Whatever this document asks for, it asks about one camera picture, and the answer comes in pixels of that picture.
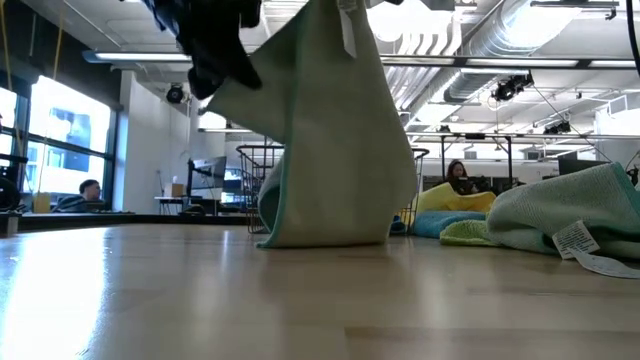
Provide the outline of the lime green microfiber towel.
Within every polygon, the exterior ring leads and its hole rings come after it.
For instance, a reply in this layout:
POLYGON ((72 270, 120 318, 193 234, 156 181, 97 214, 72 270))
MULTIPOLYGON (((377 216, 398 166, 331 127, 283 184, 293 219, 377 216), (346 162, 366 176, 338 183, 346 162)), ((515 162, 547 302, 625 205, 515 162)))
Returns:
POLYGON ((498 247, 487 235, 483 220, 463 220, 448 225, 440 233, 440 243, 446 246, 498 247))

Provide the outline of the black station frame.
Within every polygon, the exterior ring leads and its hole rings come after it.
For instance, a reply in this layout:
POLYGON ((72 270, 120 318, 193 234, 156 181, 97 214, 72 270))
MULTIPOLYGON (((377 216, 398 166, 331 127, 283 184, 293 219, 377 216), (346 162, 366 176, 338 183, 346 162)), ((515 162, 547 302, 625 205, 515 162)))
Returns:
POLYGON ((448 138, 453 138, 455 141, 457 140, 492 140, 501 150, 503 150, 507 155, 507 165, 508 165, 508 178, 509 182, 512 183, 514 180, 513 176, 513 156, 512 156, 512 146, 515 135, 512 134, 500 134, 500 133, 459 133, 459 132, 451 132, 451 133, 438 133, 438 137, 440 138, 440 159, 441 159, 441 171, 442 177, 446 178, 446 146, 445 141, 448 138))

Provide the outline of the yellow microfiber towel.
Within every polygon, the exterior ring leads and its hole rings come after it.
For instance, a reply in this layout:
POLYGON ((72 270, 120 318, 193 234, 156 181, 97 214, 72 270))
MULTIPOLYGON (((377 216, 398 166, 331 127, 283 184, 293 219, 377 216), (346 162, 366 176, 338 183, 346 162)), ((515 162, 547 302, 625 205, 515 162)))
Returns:
POLYGON ((458 194, 449 183, 443 183, 418 193, 409 205, 397 216, 407 225, 412 225, 417 215, 425 212, 472 212, 487 214, 497 196, 493 192, 471 195, 458 194))

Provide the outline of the black flat monitor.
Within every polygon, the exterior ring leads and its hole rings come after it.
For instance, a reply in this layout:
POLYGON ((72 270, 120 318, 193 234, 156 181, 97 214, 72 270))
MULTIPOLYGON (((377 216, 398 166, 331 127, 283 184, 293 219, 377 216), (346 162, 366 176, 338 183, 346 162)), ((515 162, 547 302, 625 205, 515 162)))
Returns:
POLYGON ((583 171, 595 166, 606 164, 606 161, 595 161, 595 160, 578 160, 578 159, 559 159, 558 160, 558 168, 560 175, 568 175, 571 173, 576 173, 579 171, 583 171))

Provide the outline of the mint green microfiber towel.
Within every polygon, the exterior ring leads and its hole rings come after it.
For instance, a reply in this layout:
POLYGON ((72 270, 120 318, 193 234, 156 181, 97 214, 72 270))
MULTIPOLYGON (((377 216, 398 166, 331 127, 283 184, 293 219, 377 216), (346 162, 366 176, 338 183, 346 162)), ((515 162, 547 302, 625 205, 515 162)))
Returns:
POLYGON ((574 260, 584 269, 640 280, 640 190, 607 163, 509 190, 487 216, 498 245, 574 260))

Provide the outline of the computer monitor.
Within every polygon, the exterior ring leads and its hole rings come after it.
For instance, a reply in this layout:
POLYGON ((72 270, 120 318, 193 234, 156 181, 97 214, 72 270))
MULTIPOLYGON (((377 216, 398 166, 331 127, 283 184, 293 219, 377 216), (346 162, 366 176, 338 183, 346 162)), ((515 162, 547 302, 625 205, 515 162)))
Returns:
POLYGON ((224 187, 227 157, 189 159, 187 192, 202 189, 222 189, 224 187))

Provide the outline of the ceiling light rail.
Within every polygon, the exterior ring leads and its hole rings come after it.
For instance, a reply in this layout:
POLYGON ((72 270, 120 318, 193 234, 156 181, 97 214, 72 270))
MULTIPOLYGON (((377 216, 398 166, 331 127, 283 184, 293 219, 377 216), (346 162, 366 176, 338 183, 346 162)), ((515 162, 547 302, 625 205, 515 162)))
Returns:
POLYGON ((385 66, 477 69, 635 70, 632 59, 381 55, 385 66))

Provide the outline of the silver ventilation duct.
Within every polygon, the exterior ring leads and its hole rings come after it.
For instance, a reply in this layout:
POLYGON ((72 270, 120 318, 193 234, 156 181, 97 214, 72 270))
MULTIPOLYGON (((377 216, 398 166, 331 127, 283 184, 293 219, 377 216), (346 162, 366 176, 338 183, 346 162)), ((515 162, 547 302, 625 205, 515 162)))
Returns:
MULTIPOLYGON (((534 1, 505 0, 459 53, 471 57, 528 57, 557 37, 581 12, 579 8, 540 7, 534 1)), ((431 70, 420 94, 409 103, 412 115, 425 120, 441 110, 457 110, 495 80, 494 74, 465 73, 458 68, 431 70)))

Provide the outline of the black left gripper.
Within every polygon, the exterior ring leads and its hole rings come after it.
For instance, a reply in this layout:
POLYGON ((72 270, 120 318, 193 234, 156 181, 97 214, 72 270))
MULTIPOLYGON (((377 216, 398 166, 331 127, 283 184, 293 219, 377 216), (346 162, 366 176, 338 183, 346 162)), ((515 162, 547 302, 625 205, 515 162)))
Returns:
POLYGON ((210 97, 228 79, 252 90, 262 87, 239 37, 242 28, 260 22, 261 0, 172 0, 172 5, 172 25, 182 50, 210 64, 195 64, 188 71, 194 97, 210 97))

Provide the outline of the black aluminium table frame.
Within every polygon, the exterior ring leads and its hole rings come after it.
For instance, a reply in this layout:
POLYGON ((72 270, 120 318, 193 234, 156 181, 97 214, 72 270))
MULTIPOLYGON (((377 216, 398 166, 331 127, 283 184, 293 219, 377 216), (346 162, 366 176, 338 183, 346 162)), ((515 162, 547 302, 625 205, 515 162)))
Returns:
POLYGON ((129 224, 181 224, 181 225, 247 225, 245 216, 181 216, 133 213, 98 214, 0 214, 0 237, 17 233, 53 231, 60 229, 94 228, 129 224))

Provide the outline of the pale green microfiber towel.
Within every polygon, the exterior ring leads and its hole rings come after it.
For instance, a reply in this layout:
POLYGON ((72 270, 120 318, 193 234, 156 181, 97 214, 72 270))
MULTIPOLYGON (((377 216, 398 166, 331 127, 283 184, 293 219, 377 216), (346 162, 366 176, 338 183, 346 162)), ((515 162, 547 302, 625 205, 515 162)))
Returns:
POLYGON ((267 248, 384 243, 416 191, 411 147, 364 0, 308 0, 226 80, 208 110, 280 143, 260 195, 267 248))

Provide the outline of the long ceiling light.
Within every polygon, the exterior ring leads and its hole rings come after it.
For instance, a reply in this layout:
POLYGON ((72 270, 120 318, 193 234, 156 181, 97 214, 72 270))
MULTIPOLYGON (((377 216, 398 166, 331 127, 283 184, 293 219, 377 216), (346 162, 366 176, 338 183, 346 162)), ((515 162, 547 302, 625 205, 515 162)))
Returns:
POLYGON ((86 50, 83 58, 89 63, 190 63, 191 57, 180 53, 101 52, 86 50))

